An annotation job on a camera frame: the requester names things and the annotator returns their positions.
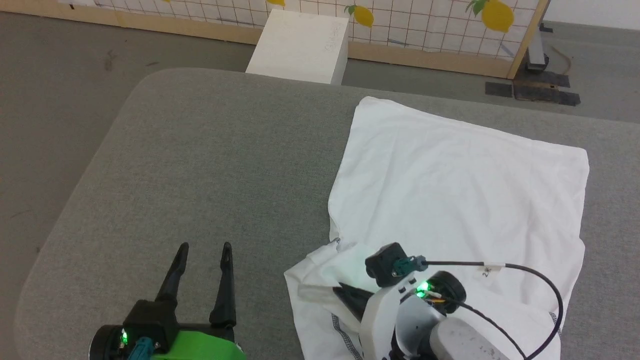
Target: black cable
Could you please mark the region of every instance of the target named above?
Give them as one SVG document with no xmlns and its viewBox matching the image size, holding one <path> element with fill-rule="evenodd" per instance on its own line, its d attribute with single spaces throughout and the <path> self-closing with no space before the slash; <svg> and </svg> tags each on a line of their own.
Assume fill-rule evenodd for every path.
<svg viewBox="0 0 640 360">
<path fill-rule="evenodd" d="M 518 352 L 520 353 L 520 355 L 522 355 L 522 357 L 524 359 L 527 358 L 527 356 L 524 354 L 524 351 L 522 351 L 522 349 L 518 346 L 518 343 L 516 343 L 516 341 L 502 328 L 500 327 L 500 325 L 496 324 L 493 320 L 491 320 L 491 318 L 489 318 L 488 316 L 486 316 L 485 314 L 482 314 L 480 311 L 474 309 L 471 305 L 467 305 L 464 302 L 461 301 L 457 301 L 455 299 L 449 298 L 449 297 L 440 297 L 441 299 L 447 301 L 447 302 L 452 302 L 460 307 L 464 307 L 465 309 L 475 313 L 477 316 L 480 316 L 481 318 L 485 319 L 488 323 L 490 323 L 491 325 L 493 325 L 496 329 L 498 329 L 503 335 L 505 335 L 505 337 L 507 337 L 507 339 L 509 339 L 509 341 L 513 344 L 513 346 L 516 348 L 516 350 L 518 350 Z"/>
<path fill-rule="evenodd" d="M 438 266 L 438 265 L 485 266 L 485 263 L 483 263 L 482 261 L 423 261 L 422 264 L 423 265 L 435 265 L 435 266 Z M 552 283 L 552 281 L 549 280 L 548 277 L 544 276 L 543 274 L 541 274 L 540 272 L 538 272 L 536 270 L 533 270 L 532 268 L 529 268 L 529 267 L 526 267 L 526 266 L 522 266 L 522 265 L 509 264 L 509 263 L 504 264 L 504 267 L 517 269 L 517 270 L 522 270 L 522 271 L 528 272 L 530 274 L 533 274 L 533 275 L 539 277 L 540 279 L 543 279 L 551 287 L 551 290 L 553 290 L 554 294 L 556 295 L 556 300 L 558 301 L 558 319 L 556 320 L 556 324 L 555 324 L 554 328 L 551 330 L 551 334 L 549 334 L 549 336 L 542 343 L 542 345 L 540 345 L 534 352 L 532 352 L 531 355 L 529 355 L 529 356 L 524 358 L 524 360 L 531 360 L 534 357 L 538 356 L 538 354 L 540 354 L 542 352 L 542 350 L 544 350 L 551 343 L 551 341 L 556 336 L 558 330 L 560 329 L 560 325 L 562 324 L 562 319 L 563 319 L 563 316 L 564 316 L 564 304 L 562 302 L 562 295 L 560 295 L 560 291 L 558 291 L 558 289 L 556 288 L 554 283 Z"/>
</svg>

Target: white wall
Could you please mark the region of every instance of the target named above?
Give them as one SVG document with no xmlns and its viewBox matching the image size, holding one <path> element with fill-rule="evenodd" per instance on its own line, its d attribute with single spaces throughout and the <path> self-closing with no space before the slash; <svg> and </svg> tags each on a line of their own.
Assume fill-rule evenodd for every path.
<svg viewBox="0 0 640 360">
<path fill-rule="evenodd" d="M 640 0 L 551 0 L 545 20 L 640 30 Z"/>
</svg>

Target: green plastic part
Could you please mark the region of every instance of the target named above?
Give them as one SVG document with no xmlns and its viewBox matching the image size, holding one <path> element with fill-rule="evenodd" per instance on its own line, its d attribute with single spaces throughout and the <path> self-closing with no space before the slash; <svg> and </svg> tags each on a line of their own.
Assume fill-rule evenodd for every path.
<svg viewBox="0 0 640 360">
<path fill-rule="evenodd" d="M 166 354 L 154 354 L 152 360 L 246 360 L 246 355 L 229 340 L 198 331 L 180 331 Z"/>
</svg>

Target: white cloth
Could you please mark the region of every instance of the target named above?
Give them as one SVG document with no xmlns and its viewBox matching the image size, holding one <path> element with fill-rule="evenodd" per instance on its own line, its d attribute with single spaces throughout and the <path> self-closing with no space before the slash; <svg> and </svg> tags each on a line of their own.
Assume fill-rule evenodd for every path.
<svg viewBox="0 0 640 360">
<path fill-rule="evenodd" d="M 579 233 L 588 173 L 583 149 L 362 99 L 329 196 L 329 239 L 340 240 L 285 272 L 305 359 L 362 355 L 359 323 L 331 287 L 344 282 L 376 291 L 364 259 L 394 241 L 409 256 L 537 269 L 556 284 L 566 309 L 584 255 Z M 494 319 L 526 354 L 554 326 L 556 298 L 533 275 L 505 268 L 485 278 L 469 266 L 431 266 L 420 274 L 438 270 L 454 274 L 467 304 Z M 459 309 L 451 316 L 510 359 L 520 357 L 477 315 Z M 556 336 L 538 358 L 559 357 Z"/>
</svg>

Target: grid pattern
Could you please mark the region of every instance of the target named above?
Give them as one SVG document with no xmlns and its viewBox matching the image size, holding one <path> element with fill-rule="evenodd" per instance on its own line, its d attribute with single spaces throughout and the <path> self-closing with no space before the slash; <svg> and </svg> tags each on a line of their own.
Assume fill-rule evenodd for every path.
<svg viewBox="0 0 640 360">
<path fill-rule="evenodd" d="M 285 6 L 266 0 L 94 0 L 101 8 L 263 28 L 272 9 L 350 18 L 349 40 L 433 53 L 454 53 L 513 61 L 538 0 L 501 0 L 514 14 L 508 33 L 488 29 L 482 13 L 466 10 L 458 0 L 284 0 Z M 367 8 L 371 27 L 361 25 L 345 6 Z"/>
</svg>

